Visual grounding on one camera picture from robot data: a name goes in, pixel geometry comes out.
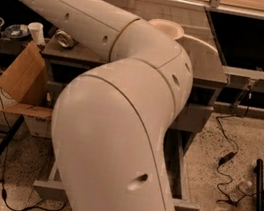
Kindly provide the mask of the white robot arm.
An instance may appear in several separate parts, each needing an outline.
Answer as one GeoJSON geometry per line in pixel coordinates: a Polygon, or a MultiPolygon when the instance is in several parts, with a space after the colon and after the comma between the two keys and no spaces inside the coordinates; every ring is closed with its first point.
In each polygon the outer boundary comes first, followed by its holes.
{"type": "Polygon", "coordinates": [[[190,95],[183,47],[101,0],[19,0],[105,60],[53,107],[52,144],[72,211],[175,211],[167,129],[190,95]]]}

